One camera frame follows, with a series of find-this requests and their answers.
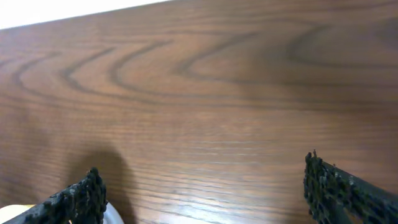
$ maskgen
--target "brown wood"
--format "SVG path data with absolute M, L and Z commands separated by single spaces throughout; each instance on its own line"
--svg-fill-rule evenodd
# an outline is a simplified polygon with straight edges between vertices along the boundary
M 398 193 L 398 5 L 184 0 L 0 31 L 0 206 L 99 167 L 126 223 L 308 223 L 304 156 Z

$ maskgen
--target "wooden surface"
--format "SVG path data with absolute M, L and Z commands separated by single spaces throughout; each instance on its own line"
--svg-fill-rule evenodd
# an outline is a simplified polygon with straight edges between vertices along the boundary
M 130 223 L 308 223 L 304 156 L 398 193 L 398 4 L 184 0 L 0 31 L 0 206 L 99 167 Z

